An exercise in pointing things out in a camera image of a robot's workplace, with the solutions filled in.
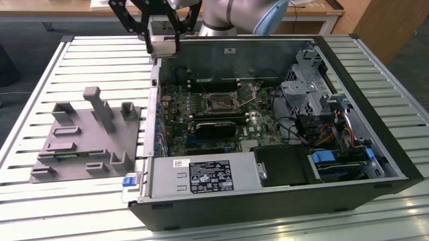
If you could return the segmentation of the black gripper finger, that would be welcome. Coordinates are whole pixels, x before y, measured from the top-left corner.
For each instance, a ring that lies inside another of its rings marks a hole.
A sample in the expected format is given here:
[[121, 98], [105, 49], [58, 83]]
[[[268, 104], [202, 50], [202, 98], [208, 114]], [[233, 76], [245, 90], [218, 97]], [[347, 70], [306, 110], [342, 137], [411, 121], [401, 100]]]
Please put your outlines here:
[[[173, 25], [175, 31], [175, 51], [181, 51], [181, 36], [187, 32], [194, 31], [197, 19], [199, 15], [199, 10], [202, 7], [201, 0], [167, 0], [167, 12], [166, 15], [169, 17], [170, 23]], [[183, 21], [179, 19], [177, 10], [182, 8], [189, 8], [187, 16]]]
[[126, 1], [109, 1], [109, 6], [117, 15], [125, 29], [130, 33], [135, 33], [139, 37], [143, 37], [147, 53], [151, 54], [154, 51], [150, 30], [149, 30], [149, 15], [142, 15], [142, 21], [137, 21], [130, 14]]

